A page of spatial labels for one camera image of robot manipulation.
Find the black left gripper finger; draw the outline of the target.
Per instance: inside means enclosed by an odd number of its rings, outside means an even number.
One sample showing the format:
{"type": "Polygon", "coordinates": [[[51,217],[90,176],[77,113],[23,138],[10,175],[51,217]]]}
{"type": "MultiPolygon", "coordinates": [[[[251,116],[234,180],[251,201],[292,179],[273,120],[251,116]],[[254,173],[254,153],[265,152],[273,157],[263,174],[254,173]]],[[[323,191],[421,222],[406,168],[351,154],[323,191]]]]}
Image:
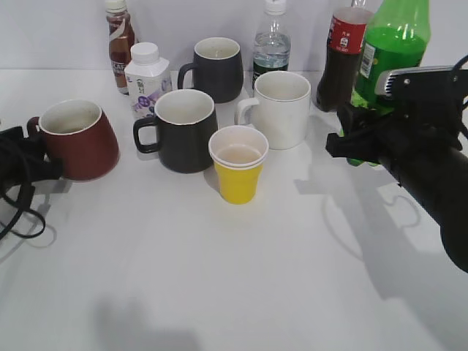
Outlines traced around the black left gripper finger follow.
{"type": "Polygon", "coordinates": [[[58,180],[63,176],[63,161],[61,159],[26,158],[26,170],[24,181],[37,182],[46,180],[58,180]]]}
{"type": "Polygon", "coordinates": [[[44,161],[45,142],[40,135],[25,136],[22,127],[18,127],[19,158],[22,161],[44,161]]]}

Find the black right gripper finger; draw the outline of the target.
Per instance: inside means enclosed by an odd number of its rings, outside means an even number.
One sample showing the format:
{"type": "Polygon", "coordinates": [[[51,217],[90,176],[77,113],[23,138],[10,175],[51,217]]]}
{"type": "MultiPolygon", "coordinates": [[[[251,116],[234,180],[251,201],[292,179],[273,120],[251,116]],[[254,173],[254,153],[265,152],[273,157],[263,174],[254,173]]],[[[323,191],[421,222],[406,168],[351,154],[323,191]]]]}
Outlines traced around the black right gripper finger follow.
{"type": "Polygon", "coordinates": [[[361,135],[369,133],[376,137],[383,137],[386,134],[388,120],[395,113],[394,107],[384,107],[382,110],[354,106],[350,102],[340,105],[336,111],[341,129],[339,137],[349,135],[361,135]]]}
{"type": "Polygon", "coordinates": [[[328,134],[325,150],[334,158],[357,159],[384,165],[388,162],[388,150],[382,139],[382,130],[369,127],[339,136],[328,134]]]}

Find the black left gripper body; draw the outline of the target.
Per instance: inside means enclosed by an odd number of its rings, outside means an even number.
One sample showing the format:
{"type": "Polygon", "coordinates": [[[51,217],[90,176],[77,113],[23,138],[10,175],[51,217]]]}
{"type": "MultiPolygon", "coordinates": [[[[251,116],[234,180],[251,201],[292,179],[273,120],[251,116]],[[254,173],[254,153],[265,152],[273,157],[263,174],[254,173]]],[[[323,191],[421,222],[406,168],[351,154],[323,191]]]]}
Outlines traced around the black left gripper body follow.
{"type": "Polygon", "coordinates": [[[1,196],[27,181],[22,160],[20,142],[24,134],[22,127],[12,127],[1,131],[1,196]]]}

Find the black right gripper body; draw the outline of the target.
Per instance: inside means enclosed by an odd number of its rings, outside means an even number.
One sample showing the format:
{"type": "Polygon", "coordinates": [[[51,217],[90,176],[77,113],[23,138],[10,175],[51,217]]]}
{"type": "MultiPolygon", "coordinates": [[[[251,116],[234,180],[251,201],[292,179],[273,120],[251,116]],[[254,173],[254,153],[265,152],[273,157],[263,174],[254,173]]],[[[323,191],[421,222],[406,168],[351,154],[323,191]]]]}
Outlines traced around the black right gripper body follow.
{"type": "Polygon", "coordinates": [[[466,107],[462,97],[408,99],[385,118],[379,137],[388,152],[387,169],[412,190],[466,190],[467,156],[460,135],[466,107]]]}

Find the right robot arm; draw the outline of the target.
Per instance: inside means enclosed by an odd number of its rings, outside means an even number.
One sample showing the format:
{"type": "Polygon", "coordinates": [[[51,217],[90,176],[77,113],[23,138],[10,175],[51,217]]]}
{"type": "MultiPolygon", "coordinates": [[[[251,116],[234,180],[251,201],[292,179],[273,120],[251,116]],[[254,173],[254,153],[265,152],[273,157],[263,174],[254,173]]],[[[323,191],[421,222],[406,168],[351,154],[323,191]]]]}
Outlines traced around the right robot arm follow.
{"type": "Polygon", "coordinates": [[[461,152],[460,101],[402,102],[378,116],[349,103],[337,110],[343,136],[330,134],[332,157],[382,165],[440,226],[451,261],[467,270],[467,156],[461,152]]]}

